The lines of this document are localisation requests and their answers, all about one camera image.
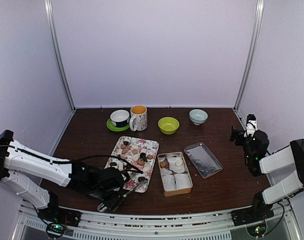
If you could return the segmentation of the bear print tin lid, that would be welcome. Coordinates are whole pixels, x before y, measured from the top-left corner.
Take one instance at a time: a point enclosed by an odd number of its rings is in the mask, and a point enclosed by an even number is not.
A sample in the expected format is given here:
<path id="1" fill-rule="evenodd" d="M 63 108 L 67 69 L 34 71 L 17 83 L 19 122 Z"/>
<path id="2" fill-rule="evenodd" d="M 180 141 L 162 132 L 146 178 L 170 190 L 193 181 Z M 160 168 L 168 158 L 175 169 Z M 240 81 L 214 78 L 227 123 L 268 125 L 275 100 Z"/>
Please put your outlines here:
<path id="1" fill-rule="evenodd" d="M 207 179 L 223 169 L 222 164 L 203 142 L 185 147 L 184 152 L 203 179 Z"/>

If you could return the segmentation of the ridged caramel chocolate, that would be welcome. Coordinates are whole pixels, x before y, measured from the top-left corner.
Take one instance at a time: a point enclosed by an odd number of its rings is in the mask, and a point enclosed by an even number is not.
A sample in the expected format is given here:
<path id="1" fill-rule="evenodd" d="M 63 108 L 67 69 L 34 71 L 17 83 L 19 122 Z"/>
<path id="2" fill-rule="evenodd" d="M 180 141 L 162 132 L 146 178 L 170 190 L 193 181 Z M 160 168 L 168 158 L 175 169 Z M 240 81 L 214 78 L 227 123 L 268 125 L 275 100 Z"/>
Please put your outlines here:
<path id="1" fill-rule="evenodd" d="M 161 168 L 168 168 L 169 167 L 169 164 L 167 161 L 162 161 L 159 163 L 160 167 Z"/>

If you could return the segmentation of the white round chocolate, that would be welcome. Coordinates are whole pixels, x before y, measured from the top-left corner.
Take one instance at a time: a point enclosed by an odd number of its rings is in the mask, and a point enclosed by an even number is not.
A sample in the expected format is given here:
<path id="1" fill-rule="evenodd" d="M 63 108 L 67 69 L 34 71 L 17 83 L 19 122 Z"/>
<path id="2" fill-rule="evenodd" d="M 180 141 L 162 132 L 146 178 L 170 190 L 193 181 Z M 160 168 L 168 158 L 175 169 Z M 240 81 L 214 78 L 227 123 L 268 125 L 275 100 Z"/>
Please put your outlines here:
<path id="1" fill-rule="evenodd" d="M 179 160 L 177 160 L 177 161 L 175 162 L 175 165 L 176 165 L 177 167 L 181 167 L 181 166 L 184 165 L 184 162 L 183 162 L 183 160 L 179 159 Z"/>

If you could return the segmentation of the metal tongs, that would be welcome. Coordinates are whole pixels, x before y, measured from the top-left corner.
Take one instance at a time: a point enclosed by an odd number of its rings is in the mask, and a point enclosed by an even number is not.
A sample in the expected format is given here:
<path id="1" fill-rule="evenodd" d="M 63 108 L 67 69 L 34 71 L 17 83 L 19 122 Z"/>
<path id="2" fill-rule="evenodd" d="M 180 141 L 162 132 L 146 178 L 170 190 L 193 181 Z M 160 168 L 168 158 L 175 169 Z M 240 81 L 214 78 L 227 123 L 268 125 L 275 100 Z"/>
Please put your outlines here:
<path id="1" fill-rule="evenodd" d="M 130 194 L 134 193 L 148 181 L 143 173 L 139 173 L 134 170 L 122 170 L 121 174 L 124 178 L 124 185 L 122 188 L 120 188 L 118 193 L 123 198 L 126 198 Z"/>

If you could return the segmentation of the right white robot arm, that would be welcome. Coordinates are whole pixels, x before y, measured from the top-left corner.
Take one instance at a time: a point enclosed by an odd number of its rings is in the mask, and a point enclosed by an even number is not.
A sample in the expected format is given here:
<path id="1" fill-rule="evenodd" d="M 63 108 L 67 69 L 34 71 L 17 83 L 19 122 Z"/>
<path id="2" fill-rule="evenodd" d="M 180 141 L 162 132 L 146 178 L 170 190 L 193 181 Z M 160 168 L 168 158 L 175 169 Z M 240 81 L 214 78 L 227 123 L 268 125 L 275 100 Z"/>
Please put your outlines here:
<path id="1" fill-rule="evenodd" d="M 242 147 L 244 164 L 254 177 L 280 174 L 278 181 L 256 193 L 251 207 L 244 210 L 251 220 L 260 220 L 273 204 L 304 190 L 304 138 L 270 153 L 268 135 L 249 123 L 244 130 L 232 127 L 230 141 Z"/>

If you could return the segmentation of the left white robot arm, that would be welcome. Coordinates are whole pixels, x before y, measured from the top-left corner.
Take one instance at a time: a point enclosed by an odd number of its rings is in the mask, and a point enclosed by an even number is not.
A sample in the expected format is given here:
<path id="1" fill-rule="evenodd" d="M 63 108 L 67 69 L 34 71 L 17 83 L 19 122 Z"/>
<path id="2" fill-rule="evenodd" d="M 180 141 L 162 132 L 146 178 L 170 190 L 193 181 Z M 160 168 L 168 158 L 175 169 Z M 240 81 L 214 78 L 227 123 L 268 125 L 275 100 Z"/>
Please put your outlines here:
<path id="1" fill-rule="evenodd" d="M 55 158 L 32 150 L 13 138 L 11 130 L 0 134 L 0 182 L 32 203 L 53 222 L 64 218 L 57 196 L 37 186 L 27 174 L 46 179 L 60 187 L 99 200 L 112 209 L 116 197 L 130 179 L 126 172 L 108 167 L 99 169 L 80 160 Z"/>

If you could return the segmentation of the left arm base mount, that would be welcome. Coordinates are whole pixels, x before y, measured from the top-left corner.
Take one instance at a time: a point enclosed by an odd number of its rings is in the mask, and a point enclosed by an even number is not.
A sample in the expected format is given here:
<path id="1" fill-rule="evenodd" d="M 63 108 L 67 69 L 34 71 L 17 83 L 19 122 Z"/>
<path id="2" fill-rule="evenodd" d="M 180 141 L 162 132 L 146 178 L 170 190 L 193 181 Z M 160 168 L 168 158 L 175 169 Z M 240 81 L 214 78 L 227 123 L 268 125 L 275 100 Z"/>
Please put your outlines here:
<path id="1" fill-rule="evenodd" d="M 81 220 L 81 212 L 58 206 L 48 206 L 38 209 L 38 215 L 46 221 L 66 226 L 78 227 Z"/>

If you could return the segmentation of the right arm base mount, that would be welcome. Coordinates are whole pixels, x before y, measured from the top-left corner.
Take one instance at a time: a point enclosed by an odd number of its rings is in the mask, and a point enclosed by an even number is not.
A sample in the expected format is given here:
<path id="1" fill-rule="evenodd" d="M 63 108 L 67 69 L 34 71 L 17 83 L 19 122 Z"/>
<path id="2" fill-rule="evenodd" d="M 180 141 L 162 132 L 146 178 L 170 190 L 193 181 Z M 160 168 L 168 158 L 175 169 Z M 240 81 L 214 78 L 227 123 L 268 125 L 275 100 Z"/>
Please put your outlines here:
<path id="1" fill-rule="evenodd" d="M 274 216 L 272 206 L 267 207 L 247 207 L 243 209 L 233 210 L 231 213 L 234 226 L 247 225 Z"/>

